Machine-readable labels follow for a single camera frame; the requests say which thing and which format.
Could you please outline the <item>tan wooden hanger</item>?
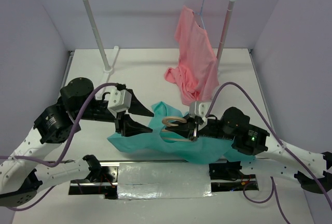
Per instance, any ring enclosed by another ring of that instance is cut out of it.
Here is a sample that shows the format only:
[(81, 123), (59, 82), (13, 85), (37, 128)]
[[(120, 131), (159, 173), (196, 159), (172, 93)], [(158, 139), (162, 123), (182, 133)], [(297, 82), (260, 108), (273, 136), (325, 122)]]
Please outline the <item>tan wooden hanger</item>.
[(166, 142), (195, 142), (197, 140), (197, 126), (194, 118), (189, 115), (164, 117), (162, 124), (164, 127), (160, 136)]

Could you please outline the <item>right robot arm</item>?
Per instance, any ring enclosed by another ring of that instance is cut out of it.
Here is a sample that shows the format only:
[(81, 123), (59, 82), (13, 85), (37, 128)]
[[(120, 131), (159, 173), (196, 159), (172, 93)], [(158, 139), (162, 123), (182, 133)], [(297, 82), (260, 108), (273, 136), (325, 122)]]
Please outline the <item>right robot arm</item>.
[(230, 150), (242, 156), (231, 159), (224, 155), (229, 177), (263, 174), (296, 181), (312, 193), (331, 190), (331, 152), (314, 153), (278, 140), (271, 132), (250, 124), (250, 117), (236, 107), (228, 108), (220, 119), (189, 113), (166, 120), (164, 125), (186, 141), (200, 137), (229, 141)]

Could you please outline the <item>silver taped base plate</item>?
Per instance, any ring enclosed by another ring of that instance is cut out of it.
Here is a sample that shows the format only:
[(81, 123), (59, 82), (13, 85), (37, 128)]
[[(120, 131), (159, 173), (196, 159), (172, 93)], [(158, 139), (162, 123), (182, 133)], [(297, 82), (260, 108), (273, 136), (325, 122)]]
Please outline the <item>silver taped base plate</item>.
[(185, 161), (102, 162), (103, 175), (70, 182), (69, 195), (99, 195), (108, 200), (193, 199), (216, 192), (259, 189), (255, 175), (236, 164), (218, 161), (197, 165)]

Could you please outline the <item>teal t shirt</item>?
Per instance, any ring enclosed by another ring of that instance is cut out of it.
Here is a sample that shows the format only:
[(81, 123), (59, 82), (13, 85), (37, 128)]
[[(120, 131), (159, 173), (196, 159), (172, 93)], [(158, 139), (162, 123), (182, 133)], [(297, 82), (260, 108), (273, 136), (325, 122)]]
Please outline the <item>teal t shirt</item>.
[(120, 152), (134, 153), (148, 149), (175, 155), (195, 164), (214, 163), (221, 157), (225, 157), (229, 162), (255, 160), (255, 156), (244, 155), (233, 149), (231, 147), (232, 139), (200, 137), (195, 142), (183, 142), (179, 135), (162, 131), (164, 129), (162, 119), (169, 116), (182, 117), (181, 111), (165, 102), (155, 103), (151, 108), (154, 112), (154, 117), (148, 125), (153, 130), (151, 133), (130, 137), (115, 133), (109, 136), (107, 140)]

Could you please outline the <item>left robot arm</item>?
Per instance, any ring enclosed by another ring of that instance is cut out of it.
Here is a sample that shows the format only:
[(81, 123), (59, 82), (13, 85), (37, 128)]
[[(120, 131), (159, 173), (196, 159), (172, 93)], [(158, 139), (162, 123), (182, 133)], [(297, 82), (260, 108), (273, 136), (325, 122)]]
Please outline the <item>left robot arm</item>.
[(96, 94), (88, 78), (71, 80), (60, 91), (54, 105), (47, 107), (34, 121), (27, 137), (9, 156), (1, 156), (1, 206), (21, 211), (22, 205), (40, 191), (71, 180), (112, 181), (111, 172), (94, 155), (65, 160), (74, 135), (80, 131), (80, 120), (111, 122), (123, 137), (150, 133), (131, 115), (153, 117), (126, 85), (112, 83), (111, 90)]

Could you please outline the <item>pink t shirt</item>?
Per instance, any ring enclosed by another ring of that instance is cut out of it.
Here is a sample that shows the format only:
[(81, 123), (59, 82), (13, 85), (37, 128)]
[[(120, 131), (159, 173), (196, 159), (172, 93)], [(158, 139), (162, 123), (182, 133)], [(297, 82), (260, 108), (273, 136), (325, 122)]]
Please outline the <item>pink t shirt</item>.
[(186, 6), (182, 7), (174, 38), (179, 44), (178, 65), (166, 70), (165, 80), (178, 86), (184, 105), (210, 100), (219, 85), (218, 60), (207, 31)]

